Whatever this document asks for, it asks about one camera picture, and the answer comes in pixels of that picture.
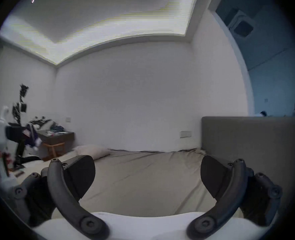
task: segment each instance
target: wall outlet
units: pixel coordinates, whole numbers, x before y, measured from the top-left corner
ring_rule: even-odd
[[[191,137],[192,131],[180,131],[180,138]]]

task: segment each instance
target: white pillow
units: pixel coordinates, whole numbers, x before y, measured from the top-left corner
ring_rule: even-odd
[[[110,154],[110,150],[98,145],[78,146],[73,148],[73,150],[76,151],[77,155],[89,155],[93,158],[93,160],[102,158]]]

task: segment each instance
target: bed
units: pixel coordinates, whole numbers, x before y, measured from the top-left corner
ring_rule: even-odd
[[[72,151],[59,157],[63,162]],[[79,201],[89,212],[159,217],[192,211],[206,212],[216,200],[203,185],[200,166],[203,155],[196,150],[178,152],[132,152],[111,150],[95,160],[93,184]],[[25,168],[21,183],[30,173],[48,167],[50,161]],[[52,218],[61,218],[56,209]],[[238,210],[234,217],[242,217]]]

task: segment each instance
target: screw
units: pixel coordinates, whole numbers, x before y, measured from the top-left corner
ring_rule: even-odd
[[[86,223],[86,225],[87,225],[88,227],[94,227],[94,222],[89,221],[89,222]]]
[[[15,194],[20,194],[22,192],[22,189],[21,188],[17,188],[16,190],[15,190]]]
[[[279,191],[277,188],[273,188],[273,189],[272,189],[272,193],[273,193],[274,195],[278,195],[278,194],[280,193],[280,191]]]
[[[209,221],[203,221],[203,222],[202,222],[202,226],[203,226],[203,227],[207,227],[207,226],[209,226]]]

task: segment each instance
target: gray upholstered headboard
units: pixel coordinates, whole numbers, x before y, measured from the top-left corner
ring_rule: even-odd
[[[283,188],[283,212],[295,193],[295,118],[203,117],[201,128],[207,154],[243,158],[247,167]]]

